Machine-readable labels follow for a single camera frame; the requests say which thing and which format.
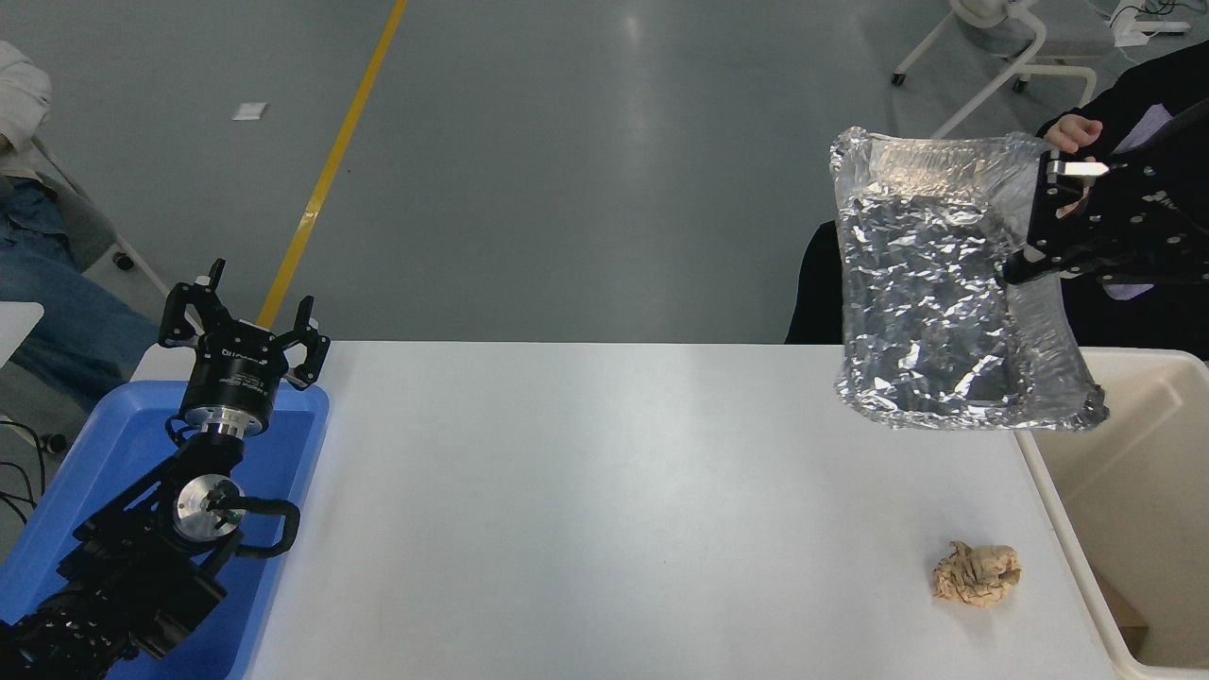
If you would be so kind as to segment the person's hand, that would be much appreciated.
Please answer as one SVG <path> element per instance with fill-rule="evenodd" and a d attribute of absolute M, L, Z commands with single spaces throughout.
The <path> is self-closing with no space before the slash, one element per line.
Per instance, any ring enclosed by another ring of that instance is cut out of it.
<path fill-rule="evenodd" d="M 1094 119 L 1084 119 L 1078 113 L 1066 113 L 1058 117 L 1042 133 L 1042 139 L 1059 152 L 1075 154 L 1097 142 L 1104 129 L 1104 123 Z"/>

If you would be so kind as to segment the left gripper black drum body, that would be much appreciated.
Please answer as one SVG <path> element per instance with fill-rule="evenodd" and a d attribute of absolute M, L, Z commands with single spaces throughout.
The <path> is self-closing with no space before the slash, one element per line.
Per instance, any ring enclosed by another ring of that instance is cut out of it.
<path fill-rule="evenodd" d="M 230 322 L 203 332 L 195 347 L 193 373 L 179 413 L 199 423 L 219 408 L 245 413 L 258 426 L 267 426 L 288 363 L 273 332 Z"/>

